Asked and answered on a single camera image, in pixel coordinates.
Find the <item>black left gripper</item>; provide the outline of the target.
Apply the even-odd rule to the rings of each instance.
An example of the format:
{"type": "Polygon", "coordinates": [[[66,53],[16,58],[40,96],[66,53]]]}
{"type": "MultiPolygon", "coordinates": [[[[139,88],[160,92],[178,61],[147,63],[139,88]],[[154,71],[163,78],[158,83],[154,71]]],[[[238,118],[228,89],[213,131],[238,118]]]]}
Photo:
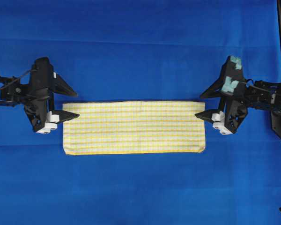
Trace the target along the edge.
{"type": "Polygon", "coordinates": [[[32,130],[48,134],[57,129],[57,123],[78,118],[80,115],[68,111],[53,111],[53,93],[78,97],[78,94],[54,71],[49,58],[42,57],[33,63],[28,86],[24,93],[24,112],[32,130]]]}

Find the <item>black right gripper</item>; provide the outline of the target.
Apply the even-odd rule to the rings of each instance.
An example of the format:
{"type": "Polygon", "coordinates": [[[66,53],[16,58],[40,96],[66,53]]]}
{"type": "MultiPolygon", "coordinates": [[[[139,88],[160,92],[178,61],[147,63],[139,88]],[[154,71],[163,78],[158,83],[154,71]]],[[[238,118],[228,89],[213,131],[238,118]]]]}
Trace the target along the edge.
{"type": "Polygon", "coordinates": [[[200,98],[219,98],[219,107],[196,113],[198,119],[210,122],[221,135],[236,133],[248,114],[244,102],[246,81],[243,76],[241,59],[229,56],[222,66],[221,76],[200,98]]]}

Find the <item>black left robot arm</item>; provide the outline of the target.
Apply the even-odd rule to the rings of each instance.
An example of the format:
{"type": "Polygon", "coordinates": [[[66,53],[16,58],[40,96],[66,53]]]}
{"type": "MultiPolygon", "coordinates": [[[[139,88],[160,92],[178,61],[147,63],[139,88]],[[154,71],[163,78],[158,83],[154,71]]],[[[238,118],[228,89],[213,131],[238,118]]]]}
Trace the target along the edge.
{"type": "Polygon", "coordinates": [[[22,104],[32,130],[48,134],[57,129],[58,124],[76,119],[79,114],[55,109],[54,95],[77,97],[77,93],[55,72],[49,58],[36,59],[27,84],[21,77],[2,77],[0,75],[0,105],[14,107],[22,104]]]}

